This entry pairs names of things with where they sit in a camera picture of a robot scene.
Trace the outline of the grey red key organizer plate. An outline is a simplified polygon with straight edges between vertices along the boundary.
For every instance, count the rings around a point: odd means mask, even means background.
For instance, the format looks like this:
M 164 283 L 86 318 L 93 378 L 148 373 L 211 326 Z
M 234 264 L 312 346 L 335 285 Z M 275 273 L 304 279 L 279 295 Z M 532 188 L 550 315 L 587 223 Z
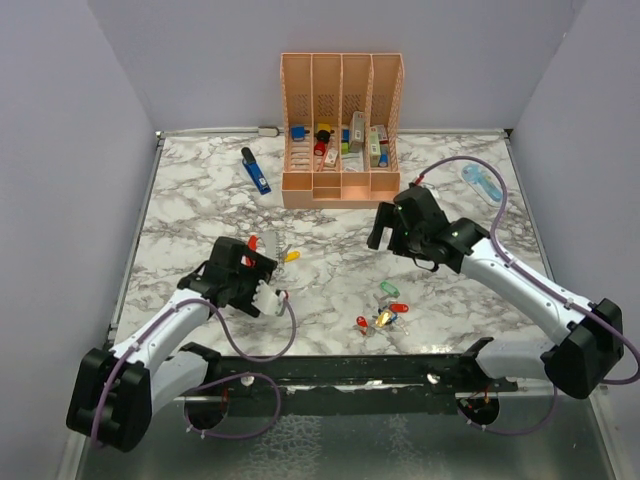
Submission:
M 267 230 L 258 235 L 252 235 L 247 245 L 251 250 L 258 251 L 262 255 L 275 260 L 278 269 L 284 267 L 285 260 L 292 247 L 291 244 L 285 243 L 284 235 L 275 230 Z

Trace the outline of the yellow head key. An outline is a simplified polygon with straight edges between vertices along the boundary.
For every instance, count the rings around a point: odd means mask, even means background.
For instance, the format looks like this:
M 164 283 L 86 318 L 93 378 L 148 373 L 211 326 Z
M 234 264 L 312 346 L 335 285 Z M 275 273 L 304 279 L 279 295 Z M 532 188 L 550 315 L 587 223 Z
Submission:
M 291 252 L 288 252 L 288 253 L 284 256 L 283 262 L 284 262 L 284 263 L 290 263 L 290 262 L 292 262 L 292 261 L 295 261 L 295 260 L 299 259 L 299 258 L 300 258 L 300 256 L 301 256 L 301 253 L 300 253 L 299 251 L 291 251 Z

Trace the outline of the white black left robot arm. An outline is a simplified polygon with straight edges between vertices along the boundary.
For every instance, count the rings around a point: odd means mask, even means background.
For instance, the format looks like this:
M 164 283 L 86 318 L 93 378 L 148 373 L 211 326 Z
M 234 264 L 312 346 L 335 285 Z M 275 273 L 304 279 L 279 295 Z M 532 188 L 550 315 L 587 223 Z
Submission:
M 68 429 L 121 452 L 136 447 L 154 414 L 180 394 L 220 385 L 219 353 L 184 339 L 230 306 L 253 318 L 283 307 L 269 282 L 276 260 L 230 237 L 182 277 L 168 302 L 138 331 L 82 358 L 66 415 Z

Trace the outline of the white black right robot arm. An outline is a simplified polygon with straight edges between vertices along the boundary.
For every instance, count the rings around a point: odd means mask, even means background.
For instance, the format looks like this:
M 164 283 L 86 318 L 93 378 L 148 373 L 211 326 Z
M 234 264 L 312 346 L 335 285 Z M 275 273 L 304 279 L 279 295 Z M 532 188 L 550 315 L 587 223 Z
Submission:
M 367 239 L 371 249 L 391 231 L 388 250 L 435 268 L 446 266 L 492 290 L 545 334 L 539 342 L 490 340 L 459 367 L 461 383 L 481 391 L 502 377 L 550 381 L 563 393 L 585 399 L 623 356 L 622 311 L 576 295 L 508 256 L 489 232 L 468 218 L 449 221 L 432 193 L 411 186 L 379 204 Z

